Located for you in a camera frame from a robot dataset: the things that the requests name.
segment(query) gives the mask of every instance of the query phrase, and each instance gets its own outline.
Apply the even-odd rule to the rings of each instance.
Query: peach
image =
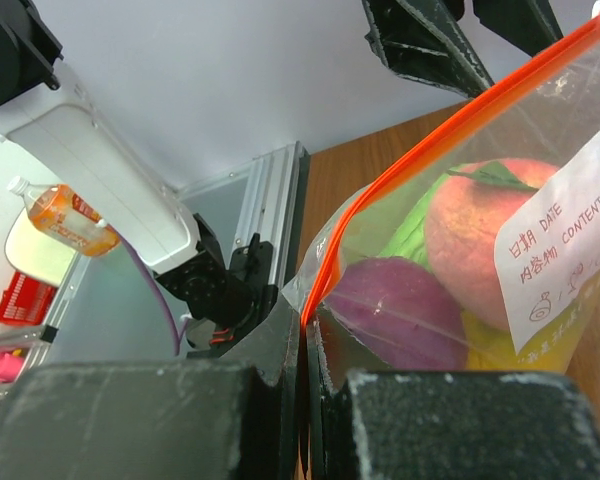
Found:
[[[558,167],[528,158],[498,161],[521,182],[540,188]],[[489,162],[467,165],[473,172]],[[451,176],[436,191],[424,225],[431,270],[465,309],[488,325],[509,330],[494,244],[502,225],[533,195],[533,191],[492,186]]]

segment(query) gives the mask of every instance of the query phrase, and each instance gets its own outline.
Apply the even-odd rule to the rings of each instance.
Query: label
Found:
[[[100,228],[100,215],[66,185],[59,185],[43,194],[45,207],[30,216],[40,231],[88,256],[108,252],[118,242],[109,226]]]
[[[600,270],[600,131],[507,220],[494,255],[517,354]]]

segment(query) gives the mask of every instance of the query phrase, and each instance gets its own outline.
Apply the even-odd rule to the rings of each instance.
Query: orange bottle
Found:
[[[7,189],[22,197],[37,230],[84,255],[97,257],[120,243],[115,231],[67,185],[30,185],[15,177]]]

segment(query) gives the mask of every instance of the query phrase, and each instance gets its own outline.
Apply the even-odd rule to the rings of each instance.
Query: ziploc bag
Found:
[[[284,293],[395,368],[566,370],[600,295],[600,16],[354,195]]]

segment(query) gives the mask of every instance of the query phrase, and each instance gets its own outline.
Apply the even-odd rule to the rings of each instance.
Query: white label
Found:
[[[600,131],[507,220],[494,250],[519,353],[600,269]]]

